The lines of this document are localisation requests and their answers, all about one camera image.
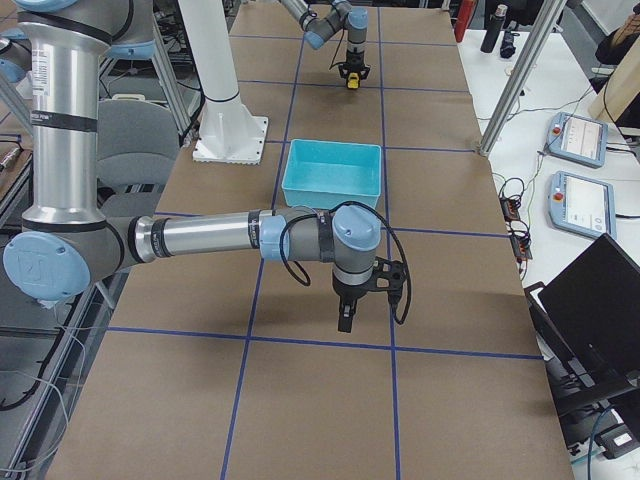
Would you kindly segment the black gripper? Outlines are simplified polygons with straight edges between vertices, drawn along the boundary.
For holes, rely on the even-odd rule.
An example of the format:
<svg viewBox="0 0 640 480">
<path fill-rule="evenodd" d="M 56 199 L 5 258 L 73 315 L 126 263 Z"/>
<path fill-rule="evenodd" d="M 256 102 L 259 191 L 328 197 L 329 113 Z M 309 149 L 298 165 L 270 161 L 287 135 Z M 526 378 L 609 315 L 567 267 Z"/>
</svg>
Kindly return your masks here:
<svg viewBox="0 0 640 480">
<path fill-rule="evenodd" d="M 338 63 L 341 78 L 348 78 L 351 74 L 357 74 L 359 78 L 367 78 L 370 66 L 365 63 L 365 52 L 347 50 L 346 58 Z"/>
<path fill-rule="evenodd" d="M 368 293 L 367 282 L 371 272 L 348 273 L 333 272 L 332 286 L 339 296 L 339 332 L 351 332 L 357 311 L 357 301 Z"/>
</svg>

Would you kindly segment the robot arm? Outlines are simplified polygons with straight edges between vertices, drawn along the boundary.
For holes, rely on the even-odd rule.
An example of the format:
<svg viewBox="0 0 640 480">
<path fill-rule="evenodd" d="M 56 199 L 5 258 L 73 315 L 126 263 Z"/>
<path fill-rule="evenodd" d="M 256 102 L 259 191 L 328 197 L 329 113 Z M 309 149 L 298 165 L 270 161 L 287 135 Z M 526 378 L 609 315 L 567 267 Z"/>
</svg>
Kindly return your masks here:
<svg viewBox="0 0 640 480">
<path fill-rule="evenodd" d="M 338 32 L 347 34 L 345 60 L 332 62 L 330 69 L 338 68 L 348 89 L 358 89 L 370 72 L 370 66 L 365 62 L 368 11 L 352 6 L 349 1 L 332 1 L 329 13 L 319 17 L 306 1 L 283 0 L 280 4 L 297 21 L 304 40 L 314 50 L 320 49 Z"/>
<path fill-rule="evenodd" d="M 3 265 L 23 293 L 57 302 L 116 271 L 159 258 L 241 249 L 291 266 L 328 263 L 338 328 L 378 287 L 380 223 L 346 201 L 313 213 L 252 210 L 194 218 L 108 218 L 97 206 L 99 64 L 103 56 L 154 49 L 149 1 L 22 1 L 18 22 L 31 44 L 33 202 Z"/>
</svg>

